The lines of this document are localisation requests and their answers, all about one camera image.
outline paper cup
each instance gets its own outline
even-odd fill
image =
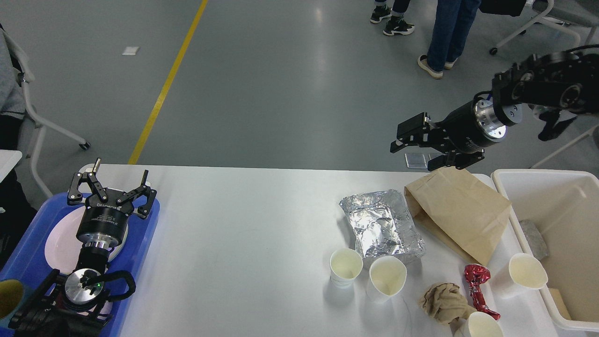
[[[394,256],[379,257],[370,266],[366,294],[376,303],[383,303],[400,292],[406,284],[406,266]]]
[[[501,298],[510,298],[547,284],[547,272],[532,255],[518,253],[491,278],[491,290]]]
[[[503,337],[503,332],[493,317],[477,311],[470,314],[453,337]]]
[[[358,252],[349,248],[336,250],[331,255],[331,281],[340,288],[352,285],[363,267],[362,257]]]
[[[31,295],[31,288],[16,279],[0,281],[0,327],[8,327],[15,312]]]

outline aluminum foil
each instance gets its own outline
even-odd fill
[[[522,220],[520,221],[520,227],[524,232],[526,241],[528,241],[530,250],[533,252],[533,256],[539,261],[549,256],[547,244],[545,243],[545,240],[543,240],[543,236],[537,229],[537,226],[534,224],[534,222],[530,220]]]
[[[394,190],[355,194],[339,202],[356,236],[356,251],[370,267],[379,256],[394,255],[404,264],[426,253],[404,196]]]

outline blue tray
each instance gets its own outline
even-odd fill
[[[134,206],[138,207],[145,202],[146,198],[141,197],[134,202]],[[79,207],[83,206],[68,206],[66,204],[66,193],[56,194],[46,200],[10,259],[0,271],[0,279],[18,279],[30,288],[36,289],[52,271],[44,256],[44,247],[48,235],[65,215]],[[152,241],[154,229],[156,229],[159,211],[160,203],[155,200],[147,219],[142,220],[135,215],[130,217],[129,233],[127,234],[125,246],[110,263],[108,271],[127,270],[133,275],[133,278],[137,279]],[[124,281],[114,281],[107,284],[107,288],[111,290],[112,294],[122,294],[126,291],[126,287]],[[100,337],[116,337],[119,335],[129,306],[129,300],[113,303],[110,313],[114,317],[102,329]],[[13,334],[14,330],[0,327],[0,337],[8,337]]]

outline gray jacket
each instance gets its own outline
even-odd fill
[[[0,32],[0,115],[23,119],[25,100],[2,32]]]

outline robotic arm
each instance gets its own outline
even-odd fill
[[[400,123],[391,152],[433,148],[442,155],[428,162],[429,171],[464,169],[484,159],[485,148],[503,141],[508,127],[522,122],[522,104],[546,123],[540,140],[557,138],[577,115],[599,113],[599,54],[582,52],[591,48],[599,44],[541,58],[533,54],[513,64],[495,75],[490,91],[479,92],[442,121],[433,122],[423,112]]]

